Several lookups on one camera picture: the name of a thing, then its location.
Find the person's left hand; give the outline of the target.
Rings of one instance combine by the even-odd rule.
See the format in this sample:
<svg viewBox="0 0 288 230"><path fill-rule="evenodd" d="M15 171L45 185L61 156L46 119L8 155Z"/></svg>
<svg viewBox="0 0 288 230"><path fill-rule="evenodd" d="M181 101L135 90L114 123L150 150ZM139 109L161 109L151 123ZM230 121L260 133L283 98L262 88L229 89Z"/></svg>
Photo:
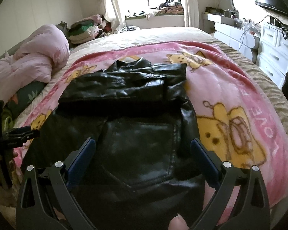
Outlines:
<svg viewBox="0 0 288 230"><path fill-rule="evenodd" d="M12 188L12 171L10 162L15 158L14 147L0 149L0 186L4 190Z"/></svg>

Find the person's right hand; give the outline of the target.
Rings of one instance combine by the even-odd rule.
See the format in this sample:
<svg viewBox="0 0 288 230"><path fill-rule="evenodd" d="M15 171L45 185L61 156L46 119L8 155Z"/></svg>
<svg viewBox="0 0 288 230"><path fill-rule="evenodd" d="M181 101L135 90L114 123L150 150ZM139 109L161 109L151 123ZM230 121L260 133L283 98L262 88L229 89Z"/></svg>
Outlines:
<svg viewBox="0 0 288 230"><path fill-rule="evenodd" d="M189 230L189 227L183 217L178 214L171 219L168 230Z"/></svg>

